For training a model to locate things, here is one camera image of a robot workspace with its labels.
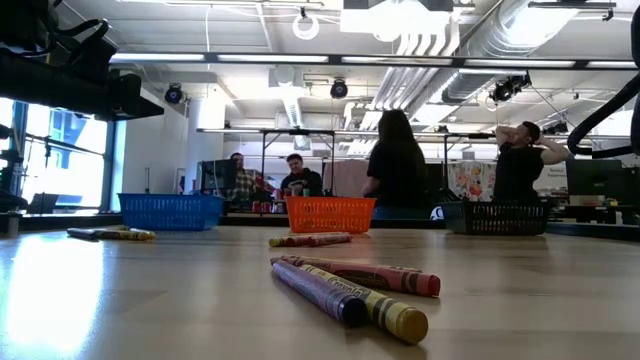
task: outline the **black shirt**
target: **black shirt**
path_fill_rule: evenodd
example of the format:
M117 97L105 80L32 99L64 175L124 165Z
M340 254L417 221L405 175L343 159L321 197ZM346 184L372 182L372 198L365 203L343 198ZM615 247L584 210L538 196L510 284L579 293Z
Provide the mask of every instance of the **black shirt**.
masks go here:
M303 189L309 189L311 196L322 196L322 177L317 172L309 170L309 168L304 168L299 174L289 174L282 180L280 188L284 190L289 185L296 184L302 185Z
M533 182L540 177L544 163L543 149L524 146L514 148L511 143L500 146L496 166L496 183L493 199L499 201L535 201L538 193Z
M378 199L377 206L426 208L425 174L418 174L416 162L391 144L378 143L371 151L367 176L380 181L367 196Z

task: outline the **plastic basket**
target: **plastic basket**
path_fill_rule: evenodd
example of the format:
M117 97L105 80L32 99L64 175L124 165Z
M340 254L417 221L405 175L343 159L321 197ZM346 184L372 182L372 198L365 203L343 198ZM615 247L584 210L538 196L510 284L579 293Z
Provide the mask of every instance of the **plastic basket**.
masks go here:
M123 222L145 230L202 231L218 225L218 196L118 194Z
M295 233L369 231L376 199L288 196L289 225Z
M539 235L544 233L549 206L455 201L442 203L447 229L467 235Z

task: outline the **woman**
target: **woman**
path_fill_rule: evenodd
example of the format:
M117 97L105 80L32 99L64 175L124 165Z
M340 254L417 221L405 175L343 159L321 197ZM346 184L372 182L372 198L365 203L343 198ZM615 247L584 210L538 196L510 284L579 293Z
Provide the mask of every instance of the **woman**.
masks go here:
M378 134L362 189L364 196L378 199L374 218L428 219L427 166L404 112L385 111Z
M564 146L542 137L540 128L529 121L517 128L499 126L496 140L500 148L493 190L496 201L537 201L533 183L540 177L544 165L558 164L569 157Z

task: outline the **person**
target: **person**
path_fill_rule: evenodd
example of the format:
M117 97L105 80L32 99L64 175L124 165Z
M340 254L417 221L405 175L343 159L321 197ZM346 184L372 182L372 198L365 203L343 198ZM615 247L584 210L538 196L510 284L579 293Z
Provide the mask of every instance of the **person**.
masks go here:
M493 190L496 201L537 201L533 183L544 165L558 164L569 157L564 146L541 136L540 128L529 121L516 128L497 127L496 141L500 149Z
M280 188L283 191L290 189L293 194L302 195L303 189L309 189L311 196L322 196L322 177L317 172L304 167L300 154L287 156L287 164L291 174L282 180Z
M227 191L226 198L234 202L247 202L253 199L258 188L254 176L244 169L244 156L233 153L230 157L236 162L236 187Z
M376 219L429 219L427 166L422 149L401 110L385 111L380 140L371 151L362 194L375 197Z

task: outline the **crayon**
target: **crayon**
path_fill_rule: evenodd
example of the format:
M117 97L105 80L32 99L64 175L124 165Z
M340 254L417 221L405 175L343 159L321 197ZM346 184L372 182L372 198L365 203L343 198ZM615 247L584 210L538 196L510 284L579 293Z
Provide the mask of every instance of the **crayon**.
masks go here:
M303 256L282 256L277 259L284 260L294 266L315 266L362 286L428 297L440 295L440 278L435 275L399 270L388 266L313 259Z
M367 304L369 321L378 328L390 332L409 344L417 344L427 336L429 330L427 316L413 306L396 301L317 267L302 265L300 268L362 299Z
M273 272L280 280L294 288L332 318L349 327L362 326L367 323L367 306L362 299L287 262L278 261L272 265Z
M352 238L348 233L288 235L269 239L269 246L322 246L349 242Z
M309 256L296 256L296 255L283 255L280 258L282 258L283 260L286 260L287 262L291 263L291 261L289 260L313 260L313 261L323 261L323 262L336 262L336 263L346 263L346 264L358 264L358 265L370 265L370 264L361 264L361 263L356 263L353 261L349 261L349 260L340 260L340 259L325 259L325 258L316 258L316 257L309 257ZM400 267L400 266L389 266L389 265L375 265L375 266L379 266L379 267L384 267L384 268L389 268L389 269L396 269L396 270L406 270L406 271L413 271L413 272L422 272L422 270L420 269L415 269L415 268L406 268L406 267Z
M97 239L110 239L110 240L153 240L156 234L151 231L136 230L112 230L112 229L67 229L67 235L71 237L77 237L80 239L97 240Z

